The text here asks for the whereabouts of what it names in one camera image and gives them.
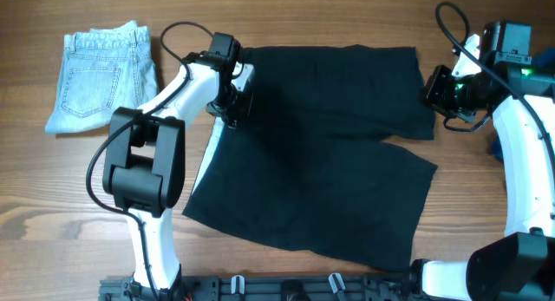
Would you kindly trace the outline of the black shorts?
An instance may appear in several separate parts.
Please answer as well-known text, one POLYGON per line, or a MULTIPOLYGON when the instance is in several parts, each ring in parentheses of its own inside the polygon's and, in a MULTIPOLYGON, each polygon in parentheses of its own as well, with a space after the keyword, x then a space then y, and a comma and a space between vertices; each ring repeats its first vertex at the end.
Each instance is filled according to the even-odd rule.
POLYGON ((184 215, 232 236, 401 272, 436 165, 413 47, 247 48, 251 112, 226 128, 184 215))

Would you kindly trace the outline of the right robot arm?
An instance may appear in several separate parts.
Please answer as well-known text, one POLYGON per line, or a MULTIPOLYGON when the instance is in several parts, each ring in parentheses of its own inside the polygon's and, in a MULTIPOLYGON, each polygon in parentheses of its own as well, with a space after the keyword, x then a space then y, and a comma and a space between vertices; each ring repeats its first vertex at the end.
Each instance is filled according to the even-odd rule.
POLYGON ((485 109, 499 137, 505 168, 505 236, 463 262, 424 261, 419 292, 439 300, 554 298, 554 72, 532 65, 532 28, 498 21, 473 35, 461 56, 435 68, 423 103, 446 120, 473 120, 485 109))

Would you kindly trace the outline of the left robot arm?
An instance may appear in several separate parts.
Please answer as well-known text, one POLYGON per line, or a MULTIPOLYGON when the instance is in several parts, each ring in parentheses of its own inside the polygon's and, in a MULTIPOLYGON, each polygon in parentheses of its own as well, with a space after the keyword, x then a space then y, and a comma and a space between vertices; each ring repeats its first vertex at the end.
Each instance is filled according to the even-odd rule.
POLYGON ((102 185, 131 232, 136 266, 124 289, 131 299, 184 297, 172 215, 184 186, 186 125, 202 110, 230 128, 247 117, 254 68, 240 52, 233 36, 215 33, 207 51, 182 58, 177 77, 151 101, 112 115, 102 185))

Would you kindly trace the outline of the folded light blue jeans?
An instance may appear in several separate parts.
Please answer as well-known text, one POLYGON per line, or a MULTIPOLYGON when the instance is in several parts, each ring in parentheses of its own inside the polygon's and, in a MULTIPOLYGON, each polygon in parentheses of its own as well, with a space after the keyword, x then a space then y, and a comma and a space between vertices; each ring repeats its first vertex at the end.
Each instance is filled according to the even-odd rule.
POLYGON ((73 134, 104 127, 117 108, 135 109, 158 93, 147 26, 132 20, 114 29, 66 35, 45 132, 73 134))

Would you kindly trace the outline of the black aluminium base frame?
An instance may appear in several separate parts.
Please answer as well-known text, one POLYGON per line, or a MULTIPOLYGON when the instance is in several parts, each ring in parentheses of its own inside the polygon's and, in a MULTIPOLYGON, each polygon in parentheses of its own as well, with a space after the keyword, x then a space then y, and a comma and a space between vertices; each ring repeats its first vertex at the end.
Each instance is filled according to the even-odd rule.
POLYGON ((299 292, 309 300, 422 300, 423 296, 402 287, 400 282, 375 274, 344 276, 332 273, 316 277, 262 277, 236 275, 183 277, 178 285, 159 291, 161 300, 278 301, 299 292))

